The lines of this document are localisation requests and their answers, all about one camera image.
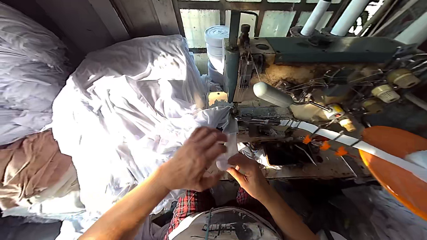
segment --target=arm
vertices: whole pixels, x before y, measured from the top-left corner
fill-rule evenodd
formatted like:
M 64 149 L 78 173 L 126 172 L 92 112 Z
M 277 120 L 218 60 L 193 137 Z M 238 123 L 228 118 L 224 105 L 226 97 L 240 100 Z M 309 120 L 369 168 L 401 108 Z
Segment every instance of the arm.
M 226 152 L 226 147 L 218 141 L 227 141 L 227 137 L 216 129 L 196 129 L 172 159 L 126 194 L 80 239 L 133 239 L 145 218 L 171 190 L 203 191 L 214 186 L 220 175 L 203 177 L 203 174 Z
M 236 168 L 229 172 L 252 197 L 260 201 L 270 212 L 283 234 L 292 240 L 317 240 L 317 236 L 302 222 L 301 217 L 289 207 L 279 193 L 268 184 L 259 168 L 259 164 L 242 154 L 236 154 L 228 160 Z

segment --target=brown fabric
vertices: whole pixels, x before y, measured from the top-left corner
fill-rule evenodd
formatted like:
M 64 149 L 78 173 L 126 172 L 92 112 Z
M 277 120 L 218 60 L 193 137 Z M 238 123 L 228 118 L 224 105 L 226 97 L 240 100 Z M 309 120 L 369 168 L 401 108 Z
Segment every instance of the brown fabric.
M 28 135 L 0 150 L 0 208 L 18 206 L 57 183 L 70 168 L 71 157 L 61 154 L 52 131 Z

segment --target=industrial sewing machine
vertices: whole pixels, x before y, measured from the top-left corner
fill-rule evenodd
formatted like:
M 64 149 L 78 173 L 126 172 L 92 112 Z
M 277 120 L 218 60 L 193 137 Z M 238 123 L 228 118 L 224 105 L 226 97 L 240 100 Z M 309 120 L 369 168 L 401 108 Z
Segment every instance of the industrial sewing machine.
M 327 29 L 305 36 L 302 27 L 294 27 L 292 37 L 249 38 L 247 24 L 239 34 L 240 14 L 231 11 L 230 36 L 223 43 L 224 93 L 209 96 L 211 103 L 219 100 L 211 106 L 233 106 L 238 142 L 263 149 L 270 165 L 283 166 L 272 170 L 271 178 L 369 175 L 357 153 L 337 157 L 319 151 L 316 141 L 304 148 L 304 133 L 279 126 L 280 120 L 303 120 L 359 137 L 363 116 L 381 112 L 399 100 L 397 90 L 420 83 L 427 55 L 393 39 L 335 36 Z M 300 150 L 310 161 L 301 161 Z M 287 156 L 292 151 L 295 158 Z

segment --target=orange plate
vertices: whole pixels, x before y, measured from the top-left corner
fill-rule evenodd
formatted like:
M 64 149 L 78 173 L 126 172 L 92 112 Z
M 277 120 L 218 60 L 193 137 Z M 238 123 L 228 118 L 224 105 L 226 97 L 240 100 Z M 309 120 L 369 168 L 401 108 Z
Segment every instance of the orange plate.
M 402 129 L 374 126 L 365 129 L 362 135 L 363 141 L 400 158 L 427 150 L 427 139 Z M 427 220 L 426 182 L 382 158 L 362 150 L 359 153 L 372 175 L 384 188 L 413 213 Z

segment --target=finger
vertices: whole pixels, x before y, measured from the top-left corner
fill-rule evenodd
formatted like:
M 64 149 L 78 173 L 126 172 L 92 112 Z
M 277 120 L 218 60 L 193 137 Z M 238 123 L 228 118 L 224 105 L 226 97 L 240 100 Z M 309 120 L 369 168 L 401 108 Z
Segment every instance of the finger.
M 191 139 L 194 142 L 199 142 L 201 139 L 203 139 L 209 132 L 211 132 L 211 128 L 208 127 L 199 127 L 196 128 L 189 139 Z
M 246 168 L 253 164 L 255 160 L 247 158 L 245 155 L 241 153 L 237 153 L 236 155 L 232 156 L 228 159 L 228 164 L 230 165 L 239 165 L 240 168 Z
M 204 138 L 200 141 L 200 146 L 208 149 L 218 141 L 226 142 L 227 136 L 218 129 L 212 129 L 212 131 L 208 133 L 208 135 L 204 136 Z
M 210 147 L 209 149 L 207 149 L 205 151 L 205 157 L 206 157 L 206 166 L 209 167 L 212 162 L 219 157 L 219 155 L 226 153 L 227 152 L 227 147 L 224 146 L 223 144 L 214 144 L 212 147 Z
M 237 171 L 237 169 L 235 169 L 234 167 L 229 167 L 227 169 L 227 172 L 234 178 L 236 179 L 239 183 L 245 182 L 246 181 L 246 177 L 245 175 L 241 174 L 239 171 Z
M 219 172 L 214 176 L 201 178 L 196 191 L 201 192 L 205 189 L 215 186 L 216 183 L 219 181 L 219 179 L 223 176 L 223 174 L 224 174 L 223 172 Z

